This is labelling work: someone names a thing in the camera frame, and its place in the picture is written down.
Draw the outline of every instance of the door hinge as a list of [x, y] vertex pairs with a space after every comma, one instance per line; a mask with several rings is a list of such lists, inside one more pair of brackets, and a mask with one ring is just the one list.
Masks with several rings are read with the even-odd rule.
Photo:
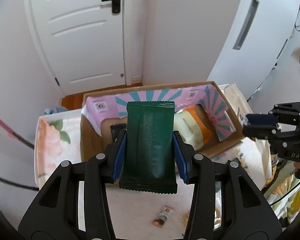
[[60, 83], [59, 83], [59, 81], [58, 81], [57, 78], [55, 78], [55, 81], [56, 81], [56, 83], [58, 84], [58, 86], [60, 86]]

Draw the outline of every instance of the wooden floor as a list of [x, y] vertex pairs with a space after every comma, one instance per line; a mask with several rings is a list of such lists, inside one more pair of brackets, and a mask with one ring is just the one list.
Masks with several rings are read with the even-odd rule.
[[83, 92], [83, 93], [79, 93], [79, 94], [69, 95], [62, 99], [61, 106], [64, 106], [68, 110], [80, 109], [80, 108], [82, 108], [83, 95], [85, 93], [109, 90], [109, 89], [117, 89], [117, 88], [140, 87], [140, 86], [142, 86], [142, 84], [137, 83], [137, 84], [132, 84], [130, 86], [122, 85], [122, 86], [103, 88], [103, 89], [87, 91], [87, 92]]

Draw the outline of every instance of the baseboard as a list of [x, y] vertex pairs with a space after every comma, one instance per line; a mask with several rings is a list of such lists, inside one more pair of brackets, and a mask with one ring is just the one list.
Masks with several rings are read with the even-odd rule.
[[142, 83], [142, 77], [136, 77], [131, 79], [131, 84]]

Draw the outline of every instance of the blue gripper pad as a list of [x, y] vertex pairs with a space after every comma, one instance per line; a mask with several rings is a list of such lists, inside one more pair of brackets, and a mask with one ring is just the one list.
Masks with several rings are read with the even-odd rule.
[[117, 178], [119, 178], [122, 170], [122, 166], [124, 163], [124, 155], [126, 152], [126, 139], [127, 139], [127, 133], [124, 134], [118, 149], [118, 153], [114, 159], [113, 172], [112, 172], [113, 181], [116, 181]]
[[248, 125], [275, 125], [279, 120], [272, 114], [247, 114]]
[[184, 183], [188, 182], [187, 170], [186, 170], [186, 161], [183, 157], [180, 145], [178, 143], [175, 133], [173, 133], [173, 150], [174, 158], [178, 167], [180, 178]]

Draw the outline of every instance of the pink handle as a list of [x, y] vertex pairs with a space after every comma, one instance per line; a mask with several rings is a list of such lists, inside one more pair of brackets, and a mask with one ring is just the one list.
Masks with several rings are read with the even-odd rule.
[[11, 127], [9, 127], [5, 122], [3, 122], [1, 119], [0, 119], [0, 126], [5, 129], [9, 135], [12, 135], [13, 134], [13, 130], [11, 129]]

